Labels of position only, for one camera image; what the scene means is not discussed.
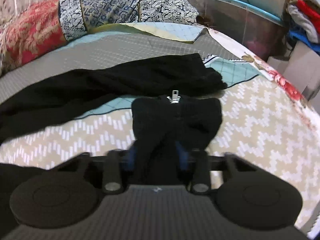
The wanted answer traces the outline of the black pants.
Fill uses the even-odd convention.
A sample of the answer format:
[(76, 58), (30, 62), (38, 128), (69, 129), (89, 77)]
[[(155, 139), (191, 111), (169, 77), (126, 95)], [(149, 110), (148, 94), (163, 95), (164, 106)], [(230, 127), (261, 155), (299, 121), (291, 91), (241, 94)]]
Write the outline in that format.
[(76, 69), (28, 86), (1, 104), (1, 141), (68, 122), (125, 95), (133, 95), (137, 159), (204, 150), (222, 124), (221, 75), (200, 55), (170, 55), (100, 70)]

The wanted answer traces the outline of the patchwork bedspread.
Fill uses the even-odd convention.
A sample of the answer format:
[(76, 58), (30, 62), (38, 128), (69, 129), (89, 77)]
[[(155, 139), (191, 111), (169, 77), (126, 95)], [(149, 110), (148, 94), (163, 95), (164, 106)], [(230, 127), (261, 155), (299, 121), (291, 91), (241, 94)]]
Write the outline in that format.
[[(101, 27), (1, 78), (1, 100), (73, 69), (105, 69), (127, 61), (198, 53), (228, 85), (217, 95), (223, 122), (207, 150), (232, 152), (294, 185), (303, 197), (297, 219), (319, 233), (319, 115), (276, 70), (217, 31), (168, 23)], [(50, 169), (81, 152), (93, 156), (134, 142), (131, 103), (123, 96), (75, 120), (1, 145), (1, 162)]]

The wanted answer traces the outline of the clear storage bin teal lid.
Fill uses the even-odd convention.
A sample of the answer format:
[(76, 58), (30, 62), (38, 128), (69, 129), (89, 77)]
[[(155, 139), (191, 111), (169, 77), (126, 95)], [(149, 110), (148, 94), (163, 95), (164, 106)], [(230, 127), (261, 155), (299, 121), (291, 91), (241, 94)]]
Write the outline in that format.
[(284, 53), (285, 0), (188, 0), (201, 23), (233, 38), (259, 57)]

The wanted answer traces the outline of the red and blue patterned quilt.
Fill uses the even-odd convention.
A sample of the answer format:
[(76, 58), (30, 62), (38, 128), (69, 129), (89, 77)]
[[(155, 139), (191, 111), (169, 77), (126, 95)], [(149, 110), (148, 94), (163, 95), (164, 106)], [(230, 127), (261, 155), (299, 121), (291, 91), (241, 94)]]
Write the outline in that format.
[(1, 74), (106, 24), (168, 22), (195, 25), (187, 0), (48, 0), (1, 24)]

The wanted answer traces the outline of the pile of colourful clothes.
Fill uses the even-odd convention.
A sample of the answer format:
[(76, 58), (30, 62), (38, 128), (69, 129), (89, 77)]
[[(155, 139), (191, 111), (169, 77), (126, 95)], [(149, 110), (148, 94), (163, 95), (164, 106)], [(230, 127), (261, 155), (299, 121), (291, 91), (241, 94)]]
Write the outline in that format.
[(319, 54), (319, 0), (286, 0), (285, 5), (289, 45), (294, 47), (300, 41)]

